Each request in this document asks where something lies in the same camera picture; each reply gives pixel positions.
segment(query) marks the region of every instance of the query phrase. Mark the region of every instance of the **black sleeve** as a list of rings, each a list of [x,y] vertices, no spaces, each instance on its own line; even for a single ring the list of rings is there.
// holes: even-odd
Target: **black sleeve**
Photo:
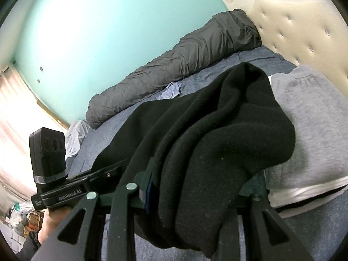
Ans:
[[[30,261],[41,244],[38,240],[39,231],[31,231],[27,240],[23,244],[23,248],[16,255],[20,261]]]

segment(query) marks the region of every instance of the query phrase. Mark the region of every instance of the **gray tape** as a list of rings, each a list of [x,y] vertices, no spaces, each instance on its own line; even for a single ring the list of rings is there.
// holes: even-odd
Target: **gray tape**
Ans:
[[[50,176],[50,177],[34,176],[34,182],[36,182],[38,184],[45,184],[45,183],[54,182],[57,179],[61,179],[61,178],[65,177],[68,173],[69,173],[69,170],[67,168],[65,168],[64,171],[62,171],[61,173],[54,175],[54,176]]]

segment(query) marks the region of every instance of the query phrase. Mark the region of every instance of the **cream upholstered headboard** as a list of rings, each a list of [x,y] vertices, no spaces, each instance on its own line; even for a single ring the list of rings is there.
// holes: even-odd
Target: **cream upholstered headboard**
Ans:
[[[348,97],[348,26],[330,0],[224,0],[243,9],[262,44],[323,73]]]

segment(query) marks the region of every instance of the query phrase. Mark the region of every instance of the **wall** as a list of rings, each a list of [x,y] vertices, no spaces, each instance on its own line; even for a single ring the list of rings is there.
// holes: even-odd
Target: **wall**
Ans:
[[[0,28],[0,71],[8,67],[34,0],[18,0]]]
[[[16,68],[72,123],[85,118],[94,94],[225,10],[222,0],[36,0],[14,54]]]

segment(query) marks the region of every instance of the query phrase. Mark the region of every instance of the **curtain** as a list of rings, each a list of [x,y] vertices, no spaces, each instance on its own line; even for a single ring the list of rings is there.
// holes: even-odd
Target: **curtain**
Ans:
[[[66,132],[65,128],[36,103],[36,97],[13,66],[1,72],[0,187],[5,188],[8,196],[0,196],[0,207],[8,205],[9,199],[12,203],[13,196],[17,196],[18,200],[29,200],[36,192],[29,136],[42,127]]]

